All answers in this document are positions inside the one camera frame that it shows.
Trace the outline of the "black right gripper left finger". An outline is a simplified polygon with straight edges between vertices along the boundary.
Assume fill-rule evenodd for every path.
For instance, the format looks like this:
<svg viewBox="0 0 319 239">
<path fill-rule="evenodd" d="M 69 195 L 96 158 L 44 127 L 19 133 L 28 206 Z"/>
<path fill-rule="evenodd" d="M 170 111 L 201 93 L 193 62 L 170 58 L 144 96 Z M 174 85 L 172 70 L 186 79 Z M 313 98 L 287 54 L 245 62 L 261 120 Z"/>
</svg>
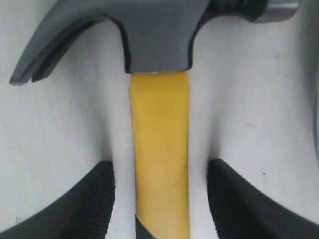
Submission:
<svg viewBox="0 0 319 239">
<path fill-rule="evenodd" d="M 104 239 L 115 201 L 111 161 L 99 162 L 51 205 L 1 232 L 2 239 Z"/>
</svg>

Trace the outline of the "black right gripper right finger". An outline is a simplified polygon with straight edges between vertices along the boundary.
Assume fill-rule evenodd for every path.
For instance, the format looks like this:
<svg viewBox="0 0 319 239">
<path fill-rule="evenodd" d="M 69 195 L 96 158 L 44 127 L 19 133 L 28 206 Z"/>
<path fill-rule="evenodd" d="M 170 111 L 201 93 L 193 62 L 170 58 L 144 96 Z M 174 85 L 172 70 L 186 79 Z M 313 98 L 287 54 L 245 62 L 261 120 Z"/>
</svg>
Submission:
<svg viewBox="0 0 319 239">
<path fill-rule="evenodd" d="M 207 167 L 210 212 L 220 239 L 317 239 L 319 226 L 275 202 L 221 159 Z"/>
</svg>

